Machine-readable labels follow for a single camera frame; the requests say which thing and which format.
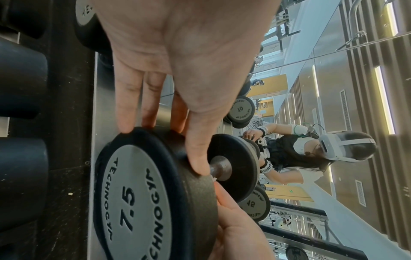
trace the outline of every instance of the black and white wristband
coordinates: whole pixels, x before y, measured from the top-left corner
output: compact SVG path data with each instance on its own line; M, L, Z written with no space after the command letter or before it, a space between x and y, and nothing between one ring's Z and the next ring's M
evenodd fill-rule
M257 129L262 131L262 137L268 135L268 128L266 128L265 126L259 126L257 127Z
M268 173L272 169L273 164L269 160L265 159L265 164L262 167L260 167L260 173Z

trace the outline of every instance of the hand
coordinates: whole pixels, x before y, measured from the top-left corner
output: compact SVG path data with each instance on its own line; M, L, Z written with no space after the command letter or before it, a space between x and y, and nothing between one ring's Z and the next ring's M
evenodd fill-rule
M243 133L243 137L247 139L251 139L254 142L257 141L262 135L264 134L263 131L259 129L250 129Z
M120 131L134 128L141 90L142 126L154 127L165 76L173 75L171 129L186 128L190 164L209 174L211 136L238 95L280 0L92 1L113 50Z
M218 236L208 260L275 260L260 227L214 182L218 203Z

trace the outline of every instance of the metal dumbbell handle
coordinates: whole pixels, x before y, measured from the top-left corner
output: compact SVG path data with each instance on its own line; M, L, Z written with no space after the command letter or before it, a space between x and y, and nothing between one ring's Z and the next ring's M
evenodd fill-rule
M210 162L210 174L219 181L226 181L232 173L231 163L224 156L215 156Z

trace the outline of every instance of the black floor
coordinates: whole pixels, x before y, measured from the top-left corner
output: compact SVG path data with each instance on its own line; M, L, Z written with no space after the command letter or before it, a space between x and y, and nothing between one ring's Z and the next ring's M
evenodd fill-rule
M48 28L38 40L21 35L20 44L47 57L48 82L41 89L27 86L12 91L36 98L41 113L33 120L11 119L9 136L46 142L48 193L43 215L0 234L0 243L18 241L22 260L86 259L94 53L76 39L72 26L75 0L28 4L36 4L48 16Z

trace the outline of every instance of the vr headset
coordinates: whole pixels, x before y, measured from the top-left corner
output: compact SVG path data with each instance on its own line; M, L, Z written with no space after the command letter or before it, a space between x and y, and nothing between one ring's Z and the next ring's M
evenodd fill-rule
M346 131L331 132L319 137L325 157L332 161L358 162L359 160L352 158L349 146L359 143L375 143L375 140L372 138L346 140L344 132Z

